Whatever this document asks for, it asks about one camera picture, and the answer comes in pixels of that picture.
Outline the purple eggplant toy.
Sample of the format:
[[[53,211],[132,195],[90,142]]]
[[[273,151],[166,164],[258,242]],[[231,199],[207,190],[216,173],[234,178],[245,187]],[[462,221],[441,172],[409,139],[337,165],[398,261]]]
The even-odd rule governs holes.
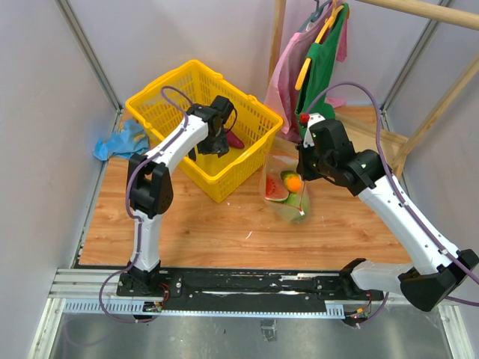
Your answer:
[[[245,148],[244,143],[232,131],[227,132],[226,137],[230,147],[240,150]]]

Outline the clear zip top bag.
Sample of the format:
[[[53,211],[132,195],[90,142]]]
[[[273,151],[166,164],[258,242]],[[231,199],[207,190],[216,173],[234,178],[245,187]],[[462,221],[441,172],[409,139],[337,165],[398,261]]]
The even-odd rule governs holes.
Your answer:
[[[296,172],[292,156],[266,155],[258,184],[259,195],[277,216],[287,222],[302,222],[311,213],[306,183]]]

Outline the watermelon slice toy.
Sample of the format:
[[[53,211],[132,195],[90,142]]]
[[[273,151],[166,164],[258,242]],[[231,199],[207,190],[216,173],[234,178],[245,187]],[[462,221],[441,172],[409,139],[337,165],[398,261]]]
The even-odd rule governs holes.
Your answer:
[[[272,202],[284,202],[290,192],[284,187],[280,177],[267,174],[265,182],[265,199]]]

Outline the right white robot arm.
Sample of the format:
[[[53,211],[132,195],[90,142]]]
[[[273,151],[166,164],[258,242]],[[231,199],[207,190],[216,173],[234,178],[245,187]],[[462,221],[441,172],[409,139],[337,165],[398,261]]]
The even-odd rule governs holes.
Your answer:
[[[355,151],[342,122],[302,114],[300,125],[305,129],[296,147],[301,177],[347,188],[382,219],[411,259],[401,265],[353,260],[341,270],[341,294],[355,299],[369,289],[393,292],[419,310],[431,311],[476,267],[477,254],[460,250],[442,236],[410,202],[377,152]]]

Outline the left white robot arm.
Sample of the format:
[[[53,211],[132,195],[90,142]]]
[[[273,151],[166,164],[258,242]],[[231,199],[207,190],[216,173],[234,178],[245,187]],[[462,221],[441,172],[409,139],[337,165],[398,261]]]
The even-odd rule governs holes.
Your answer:
[[[120,275],[118,295],[155,296],[165,288],[159,238],[162,217],[174,198],[171,175],[186,156],[194,161],[198,154],[226,155],[229,145],[225,124],[236,111],[223,96],[217,96],[208,106],[193,104],[161,144],[130,158],[126,207],[135,220],[135,249]]]

